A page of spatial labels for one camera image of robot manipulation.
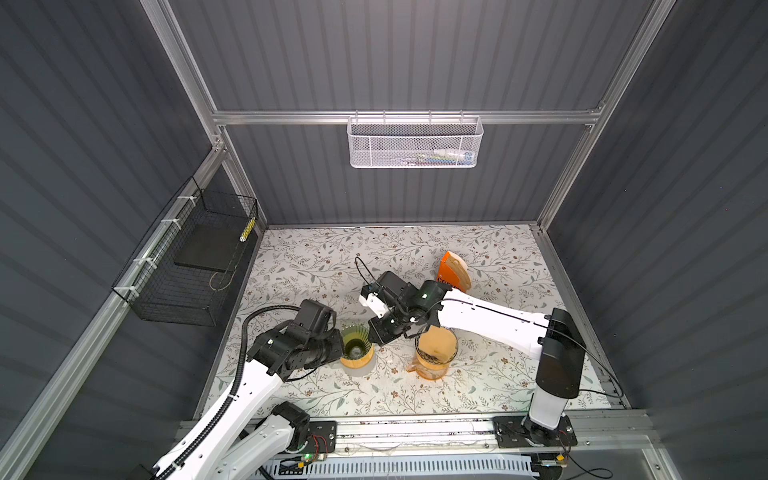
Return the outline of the wooden dripper ring stand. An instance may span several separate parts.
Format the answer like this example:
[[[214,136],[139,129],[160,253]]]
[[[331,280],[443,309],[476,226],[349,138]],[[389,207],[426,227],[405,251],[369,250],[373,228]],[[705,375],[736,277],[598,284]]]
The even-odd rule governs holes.
[[[415,370],[422,376],[440,377],[447,373],[450,364],[451,362],[432,363],[422,357],[416,357],[413,366]]]

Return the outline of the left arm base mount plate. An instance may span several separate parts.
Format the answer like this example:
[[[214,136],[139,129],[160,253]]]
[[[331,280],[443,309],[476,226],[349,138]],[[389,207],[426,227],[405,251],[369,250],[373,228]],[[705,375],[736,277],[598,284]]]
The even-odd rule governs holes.
[[[281,454],[329,454],[336,449],[338,423],[332,420],[310,420],[293,434]]]

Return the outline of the clear frosted glass carafe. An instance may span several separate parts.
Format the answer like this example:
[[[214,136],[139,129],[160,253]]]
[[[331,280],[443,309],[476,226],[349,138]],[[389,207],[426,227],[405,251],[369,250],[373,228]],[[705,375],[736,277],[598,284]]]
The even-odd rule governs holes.
[[[351,368],[348,366],[343,365],[342,370],[348,374],[350,377],[358,378],[358,377],[365,377],[371,374],[371,372],[375,369],[375,365],[373,363],[369,363],[363,367],[360,368]]]

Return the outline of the orange glass carafe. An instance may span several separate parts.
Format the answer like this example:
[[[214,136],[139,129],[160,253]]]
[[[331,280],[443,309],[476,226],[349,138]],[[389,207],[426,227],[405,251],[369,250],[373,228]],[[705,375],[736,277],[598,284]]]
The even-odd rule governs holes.
[[[420,357],[414,359],[407,367],[406,371],[416,373],[425,380],[436,381],[444,377],[449,370],[450,364],[432,364],[422,362]]]

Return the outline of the green glass dripper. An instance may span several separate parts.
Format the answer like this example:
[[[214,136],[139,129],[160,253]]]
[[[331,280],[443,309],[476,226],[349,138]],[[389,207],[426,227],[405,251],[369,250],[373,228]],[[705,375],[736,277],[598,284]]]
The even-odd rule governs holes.
[[[370,353],[372,343],[369,341],[369,328],[367,326],[349,326],[341,331],[341,336],[343,359],[361,360]]]

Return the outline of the brown paper coffee filters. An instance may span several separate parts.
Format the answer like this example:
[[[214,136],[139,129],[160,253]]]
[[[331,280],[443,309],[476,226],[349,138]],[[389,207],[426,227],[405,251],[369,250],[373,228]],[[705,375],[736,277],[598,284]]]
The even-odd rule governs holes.
[[[453,257],[453,271],[457,277],[458,288],[463,292],[468,291],[472,287],[468,265],[459,256]]]

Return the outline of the orange coffee filter box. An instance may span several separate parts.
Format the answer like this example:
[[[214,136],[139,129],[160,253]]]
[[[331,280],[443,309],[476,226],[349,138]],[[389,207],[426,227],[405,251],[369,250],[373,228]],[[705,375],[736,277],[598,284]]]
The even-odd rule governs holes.
[[[442,257],[437,273],[437,280],[451,285],[454,288],[458,288],[457,277],[453,271],[453,257],[459,256],[451,251],[447,251]]]

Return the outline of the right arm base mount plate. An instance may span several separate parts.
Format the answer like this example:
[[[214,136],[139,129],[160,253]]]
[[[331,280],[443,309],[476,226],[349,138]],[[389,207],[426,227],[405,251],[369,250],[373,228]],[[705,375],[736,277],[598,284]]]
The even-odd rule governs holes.
[[[494,416],[492,425],[500,448],[573,447],[578,444],[567,415],[559,418],[559,423],[554,429],[536,424],[528,415]]]

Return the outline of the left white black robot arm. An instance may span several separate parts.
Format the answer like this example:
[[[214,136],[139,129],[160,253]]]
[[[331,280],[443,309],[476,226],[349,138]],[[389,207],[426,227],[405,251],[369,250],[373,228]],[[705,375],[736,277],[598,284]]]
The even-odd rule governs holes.
[[[339,360],[342,336],[336,312],[313,300],[272,305],[241,324],[241,344],[230,386],[192,430],[152,468],[154,479],[244,479],[283,452],[310,442],[310,416],[284,402],[256,428],[240,434],[296,370],[314,373]]]

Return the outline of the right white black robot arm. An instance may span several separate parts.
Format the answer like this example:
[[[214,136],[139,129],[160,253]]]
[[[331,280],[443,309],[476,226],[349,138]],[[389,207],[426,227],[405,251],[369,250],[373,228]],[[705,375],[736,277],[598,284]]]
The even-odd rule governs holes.
[[[527,414],[512,430],[531,446],[575,445],[567,403],[579,395],[586,355],[571,315],[560,308],[530,313],[472,297],[436,280],[421,286],[391,271],[364,285],[359,302],[373,312],[368,339],[380,346],[411,335],[422,340],[438,327],[458,329],[502,343],[538,362],[535,390]]]

